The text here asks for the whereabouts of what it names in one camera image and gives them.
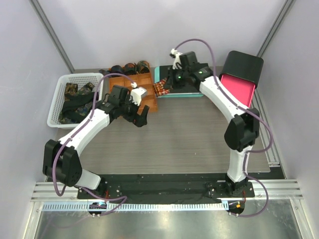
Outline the multicoloured plaid tie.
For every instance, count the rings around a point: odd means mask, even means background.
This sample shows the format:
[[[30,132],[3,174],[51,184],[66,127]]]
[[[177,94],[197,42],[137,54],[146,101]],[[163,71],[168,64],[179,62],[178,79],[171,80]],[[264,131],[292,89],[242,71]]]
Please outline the multicoloured plaid tie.
[[[153,84],[153,90],[156,97],[164,96],[170,93],[171,86],[165,86],[167,78],[163,78],[160,81]]]

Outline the black pink drawer cabinet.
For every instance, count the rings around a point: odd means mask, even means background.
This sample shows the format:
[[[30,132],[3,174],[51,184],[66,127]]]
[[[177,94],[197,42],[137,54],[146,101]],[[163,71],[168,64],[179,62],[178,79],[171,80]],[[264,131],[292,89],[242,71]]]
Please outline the black pink drawer cabinet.
[[[226,57],[220,81],[239,102],[250,107],[263,65],[262,58],[233,50]]]

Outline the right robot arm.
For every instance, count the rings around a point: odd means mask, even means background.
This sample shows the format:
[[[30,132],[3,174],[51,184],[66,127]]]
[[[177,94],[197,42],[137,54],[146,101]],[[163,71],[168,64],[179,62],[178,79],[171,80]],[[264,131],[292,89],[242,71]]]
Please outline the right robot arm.
[[[231,197],[243,195],[248,185],[247,163],[250,151],[259,136],[259,112],[238,101],[221,83],[206,63],[199,63],[195,52],[180,53],[172,49],[174,59],[169,68],[165,88],[177,89],[190,84],[208,97],[221,111],[228,126],[224,140],[230,149],[225,176],[225,191]]]

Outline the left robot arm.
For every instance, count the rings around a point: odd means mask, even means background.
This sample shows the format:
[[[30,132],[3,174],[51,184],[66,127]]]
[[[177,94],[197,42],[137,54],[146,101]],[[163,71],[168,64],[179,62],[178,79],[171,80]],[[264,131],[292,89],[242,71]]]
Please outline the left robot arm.
[[[149,107],[144,106],[142,113],[138,113],[147,94],[143,87],[130,90],[114,85],[106,100],[99,101],[71,132],[58,141],[51,139],[45,144],[43,174],[68,187],[87,188],[94,198],[102,198],[106,193],[104,179],[83,169],[80,155],[102,129],[119,117],[137,127],[147,125]]]

